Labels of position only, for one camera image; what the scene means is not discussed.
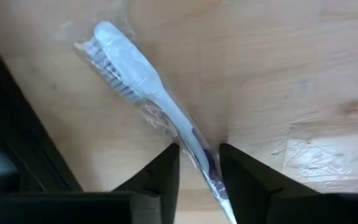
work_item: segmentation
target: plastic wrapper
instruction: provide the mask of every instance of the plastic wrapper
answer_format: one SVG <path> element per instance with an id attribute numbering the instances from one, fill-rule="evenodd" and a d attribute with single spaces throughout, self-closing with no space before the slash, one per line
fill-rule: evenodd
<path id="1" fill-rule="evenodd" d="M 134 32 L 124 11 L 118 8 L 119 13 L 112 18 L 92 22 L 91 35 L 76 38 L 81 40 L 75 43 L 78 55 L 111 88 L 138 107 L 151 125 L 179 143 L 201 171 L 229 221 L 235 223 L 217 153 L 211 150 L 199 128 L 183 107 L 178 106 L 157 71 L 130 40 L 134 40 Z"/>
<path id="2" fill-rule="evenodd" d="M 291 127 L 282 172 L 321 192 L 358 192 L 358 118 Z"/>

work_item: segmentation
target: toothbrush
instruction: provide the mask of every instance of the toothbrush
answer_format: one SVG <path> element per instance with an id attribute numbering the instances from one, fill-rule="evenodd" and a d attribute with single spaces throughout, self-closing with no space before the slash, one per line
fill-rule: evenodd
<path id="1" fill-rule="evenodd" d="M 102 21 L 83 47 L 87 59 L 121 96 L 133 103 L 150 100 L 164 111 L 204 174 L 218 178 L 214 157 L 203 148 L 197 130 L 164 89 L 157 71 L 121 31 Z"/>

